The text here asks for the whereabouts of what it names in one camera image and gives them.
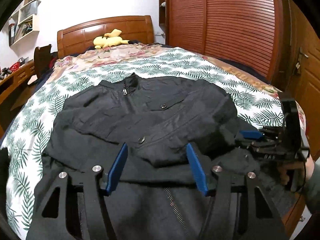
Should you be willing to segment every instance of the human hand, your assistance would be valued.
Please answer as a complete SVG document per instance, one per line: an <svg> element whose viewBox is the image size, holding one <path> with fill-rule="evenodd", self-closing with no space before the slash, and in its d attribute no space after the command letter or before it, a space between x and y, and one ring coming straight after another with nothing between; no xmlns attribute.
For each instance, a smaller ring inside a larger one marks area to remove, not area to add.
<svg viewBox="0 0 320 240"><path fill-rule="evenodd" d="M293 163L286 163L283 165L280 165L277 167L278 171L280 173L280 179L281 179L281 184L282 185L287 185L290 178L287 175L288 170L296 170L300 169L302 172L300 173L304 179L304 164L303 162L293 162ZM315 163L313 162L313 159L310 155L310 157L307 159L306 162L306 181L308 181L313 173L313 170L315 168Z"/></svg>

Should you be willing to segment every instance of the jacket pocket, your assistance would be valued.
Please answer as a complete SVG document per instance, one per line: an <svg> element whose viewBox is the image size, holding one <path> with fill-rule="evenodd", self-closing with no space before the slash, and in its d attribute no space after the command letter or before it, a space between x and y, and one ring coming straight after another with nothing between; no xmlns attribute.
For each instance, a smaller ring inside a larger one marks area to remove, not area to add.
<svg viewBox="0 0 320 240"><path fill-rule="evenodd" d="M176 94L171 99L166 98L158 98L157 100L153 100L151 102L147 102L147 108L150 111L163 111L169 109L177 103L182 102L186 98L186 93Z"/></svg>

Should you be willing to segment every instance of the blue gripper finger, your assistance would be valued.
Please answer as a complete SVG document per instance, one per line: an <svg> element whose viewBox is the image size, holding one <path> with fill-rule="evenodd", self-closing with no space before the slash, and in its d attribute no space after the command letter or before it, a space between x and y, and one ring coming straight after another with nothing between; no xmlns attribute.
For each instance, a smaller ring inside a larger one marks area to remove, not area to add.
<svg viewBox="0 0 320 240"><path fill-rule="evenodd" d="M242 134L243 138L245 139L255 139L258 140L261 137L263 137L263 133L259 131L240 131Z"/></svg>
<svg viewBox="0 0 320 240"><path fill-rule="evenodd" d="M124 143L108 173L108 183L106 186L106 192L108 195L111 195L111 193L116 190L127 158L128 146Z"/></svg>
<svg viewBox="0 0 320 240"><path fill-rule="evenodd" d="M204 196L207 196L209 191L207 185L207 177L198 158L198 156L201 153L198 147L195 144L191 145L191 143L187 144L186 151L189 165L193 174L193 178L195 179L197 188L204 194Z"/></svg>

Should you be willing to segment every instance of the metal zipper teeth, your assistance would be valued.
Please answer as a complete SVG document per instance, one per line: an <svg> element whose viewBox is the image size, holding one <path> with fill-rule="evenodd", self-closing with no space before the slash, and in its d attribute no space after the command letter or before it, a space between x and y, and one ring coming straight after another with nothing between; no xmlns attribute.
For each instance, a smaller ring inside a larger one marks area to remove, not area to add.
<svg viewBox="0 0 320 240"><path fill-rule="evenodd" d="M172 207L174 214L176 215L179 223L182 225L182 228L183 228L185 234L188 236L189 233L188 233L188 231L187 231L187 226L186 226L186 224L185 224L185 222L184 222L184 220L183 220L183 217L182 217L182 215L181 215L181 212L180 212L177 204L176 204L176 203L174 202L174 200L173 200L173 197L172 197L172 194L171 194L169 188L166 187L166 188L164 189L164 191L165 191L165 193L166 193L166 195L167 195L167 198L168 198L169 201L170 201L170 206Z"/></svg>

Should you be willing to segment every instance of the bed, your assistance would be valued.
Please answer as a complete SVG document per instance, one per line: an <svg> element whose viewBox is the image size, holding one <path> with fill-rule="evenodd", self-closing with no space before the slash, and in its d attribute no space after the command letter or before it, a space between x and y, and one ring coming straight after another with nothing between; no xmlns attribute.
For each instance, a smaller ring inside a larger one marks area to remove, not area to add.
<svg viewBox="0 0 320 240"><path fill-rule="evenodd" d="M114 28L122 30L123 39L141 43L82 53L95 37ZM66 98L101 80L117 82L133 72L143 78L205 79L230 93L238 116L253 126L282 124L276 88L213 57L182 48L164 48L152 44L153 41L150 16L99 19L58 32L60 59L48 81L17 115L1 146L8 148L11 158L6 200L8 223L21 239L26 238L32 221L34 188L42 177L41 153L50 139L55 116L62 110ZM300 125L305 129L305 116L300 107L299 115ZM290 208L295 200L289 199ZM274 201L281 205L287 199L281 196Z"/></svg>

